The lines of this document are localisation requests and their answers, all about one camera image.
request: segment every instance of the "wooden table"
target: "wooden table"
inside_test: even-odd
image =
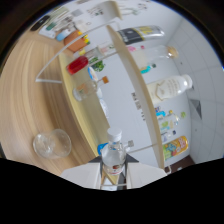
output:
[[[62,47],[56,40],[27,31],[12,50],[0,78],[0,142],[6,158],[57,176],[96,156],[73,119],[62,84],[35,82],[39,71]],[[60,80],[58,58],[41,78]],[[71,153],[56,160],[39,157],[33,149],[34,137],[56,128],[70,136]]]

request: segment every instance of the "clear plastic bottle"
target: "clear plastic bottle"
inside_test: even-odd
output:
[[[167,131],[161,134],[162,143],[167,142],[172,136],[176,135],[176,131]]]
[[[164,134],[168,130],[173,129],[176,125],[178,125],[180,118],[170,111],[170,114],[165,117],[158,118],[160,133]]]
[[[118,175],[123,171],[126,160],[126,150],[121,144],[122,131],[120,128],[107,130],[108,144],[101,150],[103,168],[110,175]]]
[[[103,144],[99,144],[99,145],[97,146],[97,151],[98,151],[98,154],[99,154],[99,155],[101,155],[101,150],[102,150],[102,149],[104,148],[104,146],[107,145],[107,144],[108,144],[108,142],[107,142],[107,143],[103,143]],[[134,142],[133,142],[133,140],[130,140],[130,141],[128,141],[128,142],[123,142],[123,143],[120,142],[120,144],[123,145],[123,146],[121,146],[121,147],[123,147],[124,150],[125,150],[126,152],[130,151],[130,147],[133,147],[133,146],[134,146]]]
[[[102,79],[98,81],[89,80],[84,82],[82,85],[78,86],[77,88],[73,89],[73,96],[76,100],[82,101],[83,99],[87,98],[89,95],[96,93],[100,86],[103,84],[108,83],[109,80],[107,76],[104,76]]]
[[[149,63],[156,63],[159,60],[178,57],[176,48],[170,46],[159,45],[157,47],[144,49],[144,52]]]

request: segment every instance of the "plastic bottle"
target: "plastic bottle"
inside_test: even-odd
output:
[[[158,39],[165,35],[163,30],[158,26],[141,26],[134,28],[127,28],[117,31],[126,45]]]
[[[176,125],[178,125],[179,120],[180,118],[172,111],[170,111],[170,114],[165,117],[159,117],[158,124],[160,133],[163,134],[168,130],[173,129]]]
[[[76,72],[87,66],[88,63],[89,61],[85,56],[80,56],[73,62],[71,62],[69,65],[67,65],[66,68],[70,75],[74,75]]]
[[[103,168],[110,175],[118,175],[123,171],[126,150],[121,144],[122,130],[109,128],[107,130],[108,144],[101,150]]]
[[[107,143],[103,143],[103,144],[99,144],[98,147],[97,147],[97,151],[98,151],[98,154],[101,155],[101,150],[104,148],[105,145],[107,145]],[[133,140],[130,140],[128,142],[123,142],[123,143],[120,143],[122,144],[124,147],[124,150],[126,150],[126,152],[128,152],[130,150],[130,147],[133,147],[134,146],[134,142]]]
[[[163,45],[159,45],[157,47],[149,49],[144,49],[144,53],[149,63],[156,63],[159,60],[178,57],[178,52],[176,48]]]
[[[161,134],[162,143],[167,142],[172,136],[176,135],[176,131],[167,131]]]
[[[84,82],[77,88],[73,89],[73,96],[75,97],[76,100],[82,101],[83,99],[87,98],[90,94],[96,93],[101,85],[106,84],[108,82],[109,80],[107,76],[104,76],[102,79],[99,79],[98,81],[89,80],[87,82]]]
[[[188,149],[188,140],[185,136],[181,136],[171,142],[163,145],[164,159],[167,160],[173,156],[177,156],[180,153]]]
[[[166,79],[147,84],[153,104],[161,103],[167,99],[182,94],[192,88],[193,82],[189,75],[171,76]]]

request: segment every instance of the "glass beaker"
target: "glass beaker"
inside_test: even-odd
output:
[[[47,159],[66,157],[71,152],[71,140],[61,129],[38,134],[33,141],[35,152]]]

